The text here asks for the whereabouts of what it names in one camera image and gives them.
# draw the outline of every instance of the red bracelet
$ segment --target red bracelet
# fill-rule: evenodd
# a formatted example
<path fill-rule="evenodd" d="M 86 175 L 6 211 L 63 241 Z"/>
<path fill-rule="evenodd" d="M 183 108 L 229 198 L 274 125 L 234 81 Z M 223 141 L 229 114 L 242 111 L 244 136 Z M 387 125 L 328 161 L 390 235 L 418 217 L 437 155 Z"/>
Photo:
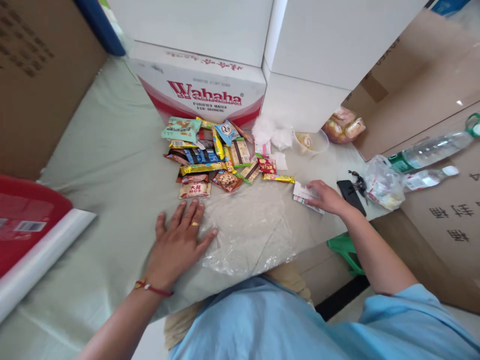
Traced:
<path fill-rule="evenodd" d="M 144 288 L 145 290 L 153 291 L 154 293 L 157 293 L 158 295 L 161 295 L 165 298 L 169 298 L 174 294 L 173 292 L 167 292 L 161 289 L 154 288 L 152 285 L 147 284 L 146 278 L 143 278 L 135 282 L 134 289 L 138 289 L 138 288 Z"/>

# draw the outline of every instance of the plastic water bottle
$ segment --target plastic water bottle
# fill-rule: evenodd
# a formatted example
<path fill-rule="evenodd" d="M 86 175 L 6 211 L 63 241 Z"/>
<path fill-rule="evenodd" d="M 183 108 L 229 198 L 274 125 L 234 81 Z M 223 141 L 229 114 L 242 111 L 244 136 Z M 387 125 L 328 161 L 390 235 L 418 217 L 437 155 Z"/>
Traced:
<path fill-rule="evenodd" d="M 477 137 L 480 137 L 479 120 L 477 120 L 477 123 L 473 127 L 467 128 L 465 131 L 451 132 L 446 135 L 421 141 L 390 156 L 388 160 L 394 169 L 407 173 L 414 169 L 427 167 L 452 156 L 456 152 L 468 147 L 474 138 Z"/>
<path fill-rule="evenodd" d="M 455 166 L 445 166 L 441 169 L 428 169 L 405 175 L 403 185 L 405 192 L 421 190 L 440 184 L 450 176 L 457 175 L 459 170 Z"/>

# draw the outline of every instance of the black phone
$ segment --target black phone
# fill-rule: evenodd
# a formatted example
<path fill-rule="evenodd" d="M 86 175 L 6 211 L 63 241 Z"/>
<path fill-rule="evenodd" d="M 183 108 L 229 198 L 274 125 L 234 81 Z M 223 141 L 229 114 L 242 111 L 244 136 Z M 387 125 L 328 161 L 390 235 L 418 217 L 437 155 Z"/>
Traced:
<path fill-rule="evenodd" d="M 350 180 L 340 180 L 337 181 L 336 184 L 340 188 L 341 195 L 346 202 L 360 210 L 363 216 L 367 216 L 364 206 L 360 202 L 360 198 L 354 188 L 354 184 Z"/>

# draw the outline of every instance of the wahaha logo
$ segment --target wahaha logo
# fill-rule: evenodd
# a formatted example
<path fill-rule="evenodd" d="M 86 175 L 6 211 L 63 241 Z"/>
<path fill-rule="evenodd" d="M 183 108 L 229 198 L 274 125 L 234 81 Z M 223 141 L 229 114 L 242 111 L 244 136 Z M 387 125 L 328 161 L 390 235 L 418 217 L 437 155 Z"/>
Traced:
<path fill-rule="evenodd" d="M 168 83 L 170 84 L 171 88 L 175 90 L 176 95 L 181 99 L 194 98 L 195 100 L 208 101 L 212 103 L 242 105 L 242 99 L 239 96 L 228 95 L 226 91 L 222 93 L 211 93 L 205 88 L 201 90 L 192 89 L 192 84 L 187 84 L 187 88 L 185 89 L 183 82 L 168 81 Z"/>

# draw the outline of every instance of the hand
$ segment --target hand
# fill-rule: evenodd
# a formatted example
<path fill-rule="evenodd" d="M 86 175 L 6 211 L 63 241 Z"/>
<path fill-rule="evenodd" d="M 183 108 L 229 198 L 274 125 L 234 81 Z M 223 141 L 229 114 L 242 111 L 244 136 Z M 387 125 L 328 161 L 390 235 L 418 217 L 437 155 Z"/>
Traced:
<path fill-rule="evenodd" d="M 352 206 L 332 187 L 322 180 L 310 181 L 306 186 L 308 189 L 315 189 L 318 193 L 318 200 L 305 200 L 305 204 L 311 205 L 335 215 L 341 215 Z"/>
<path fill-rule="evenodd" d="M 205 206 L 198 203 L 199 201 L 194 199 L 183 215 L 187 202 L 182 201 L 166 230 L 165 213 L 158 215 L 155 225 L 156 241 L 145 272 L 147 281 L 154 288 L 170 292 L 180 275 L 202 257 L 215 239 L 218 230 L 212 229 L 201 242 L 197 241 L 200 226 L 192 223 L 200 224 L 205 211 Z"/>

